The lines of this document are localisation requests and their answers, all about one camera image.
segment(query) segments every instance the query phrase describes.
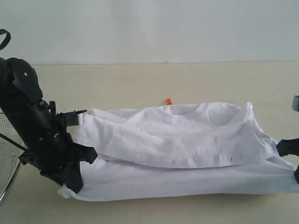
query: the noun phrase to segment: wire mesh basket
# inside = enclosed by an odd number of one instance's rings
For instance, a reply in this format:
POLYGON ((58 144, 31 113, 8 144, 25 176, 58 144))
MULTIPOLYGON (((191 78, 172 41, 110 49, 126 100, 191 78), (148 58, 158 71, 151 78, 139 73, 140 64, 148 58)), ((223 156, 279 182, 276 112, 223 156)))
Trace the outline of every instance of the wire mesh basket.
MULTIPOLYGON (((24 145, 20 136, 8 121, 5 114, 0 110, 0 133, 20 145, 24 145)), ((0 205, 3 203, 20 168, 18 157, 22 151, 0 138, 0 205)))

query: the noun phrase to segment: orange tag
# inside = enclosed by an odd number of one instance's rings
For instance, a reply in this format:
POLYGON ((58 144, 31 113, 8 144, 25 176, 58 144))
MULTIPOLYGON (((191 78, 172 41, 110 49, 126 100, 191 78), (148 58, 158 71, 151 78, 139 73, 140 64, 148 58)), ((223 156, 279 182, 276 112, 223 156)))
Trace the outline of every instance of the orange tag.
POLYGON ((170 98, 166 99, 166 105, 172 105, 172 101, 170 98))

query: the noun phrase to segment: white fabric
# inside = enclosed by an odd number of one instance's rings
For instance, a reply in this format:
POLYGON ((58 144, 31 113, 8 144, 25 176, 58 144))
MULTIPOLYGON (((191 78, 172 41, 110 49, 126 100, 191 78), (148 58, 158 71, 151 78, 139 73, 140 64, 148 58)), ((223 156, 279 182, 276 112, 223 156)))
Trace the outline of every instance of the white fabric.
POLYGON ((87 201, 210 193, 299 192, 295 167, 257 124, 252 104, 170 105, 143 110, 91 109, 74 141, 95 147, 81 163, 84 182, 64 197, 87 201))

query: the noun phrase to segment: white t-shirt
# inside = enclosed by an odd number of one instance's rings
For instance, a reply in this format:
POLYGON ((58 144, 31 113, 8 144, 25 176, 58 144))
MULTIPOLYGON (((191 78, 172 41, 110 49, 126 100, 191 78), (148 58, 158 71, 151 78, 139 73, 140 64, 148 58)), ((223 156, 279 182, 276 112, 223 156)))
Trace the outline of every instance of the white t-shirt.
POLYGON ((86 201, 211 193, 299 192, 296 169, 257 124, 252 104, 91 109, 73 136, 99 157, 81 162, 86 201))

